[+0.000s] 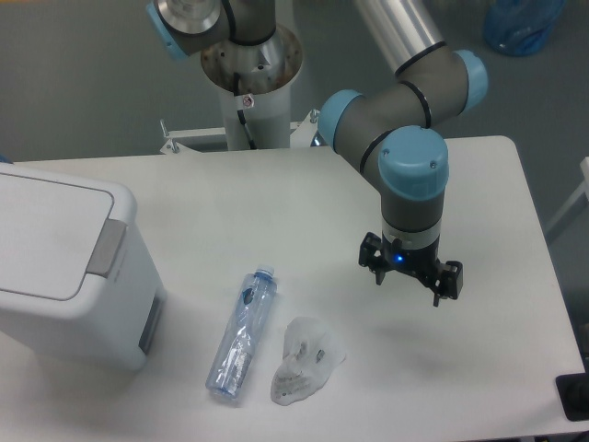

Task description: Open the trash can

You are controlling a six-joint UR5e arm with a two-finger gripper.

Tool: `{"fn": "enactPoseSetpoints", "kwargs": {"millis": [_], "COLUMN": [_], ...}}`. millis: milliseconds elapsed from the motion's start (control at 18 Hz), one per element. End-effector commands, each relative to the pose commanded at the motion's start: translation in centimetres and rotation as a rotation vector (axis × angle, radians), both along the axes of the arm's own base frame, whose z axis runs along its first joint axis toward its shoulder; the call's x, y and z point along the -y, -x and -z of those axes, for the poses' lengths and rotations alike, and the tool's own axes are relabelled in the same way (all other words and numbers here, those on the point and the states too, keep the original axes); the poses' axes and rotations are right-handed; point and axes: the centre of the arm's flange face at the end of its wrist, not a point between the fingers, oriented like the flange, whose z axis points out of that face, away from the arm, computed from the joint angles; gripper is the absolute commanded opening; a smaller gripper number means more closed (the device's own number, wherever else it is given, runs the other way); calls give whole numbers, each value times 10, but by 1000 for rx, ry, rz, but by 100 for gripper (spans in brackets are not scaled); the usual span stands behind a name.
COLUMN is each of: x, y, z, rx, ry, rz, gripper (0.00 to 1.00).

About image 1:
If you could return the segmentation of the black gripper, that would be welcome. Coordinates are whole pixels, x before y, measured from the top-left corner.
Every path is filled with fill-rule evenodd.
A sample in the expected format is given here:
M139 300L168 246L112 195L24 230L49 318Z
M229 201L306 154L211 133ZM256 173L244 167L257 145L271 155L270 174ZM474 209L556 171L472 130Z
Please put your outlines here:
M369 269L377 285L382 285L387 272L396 271L429 286L435 308L439 307L442 299L458 299L463 287L463 263L439 261L439 238L416 250L403 249L400 244L398 239L389 242L386 237L381 239L367 232L360 245L358 263Z

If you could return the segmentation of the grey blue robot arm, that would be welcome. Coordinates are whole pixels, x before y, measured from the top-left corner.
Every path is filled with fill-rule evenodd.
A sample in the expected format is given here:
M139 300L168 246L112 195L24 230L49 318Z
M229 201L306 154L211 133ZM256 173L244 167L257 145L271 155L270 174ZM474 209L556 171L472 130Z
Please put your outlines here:
M364 237L359 263L377 282L411 276L435 300L455 299L463 266L438 257L448 148L434 126L481 102L483 62L450 50L420 1L360 1L357 8L395 83L368 98L346 89L318 114L323 141L379 193L382 231ZM231 150L290 144L290 91L303 60L273 1L151 1L147 14L167 52L198 55L222 103Z

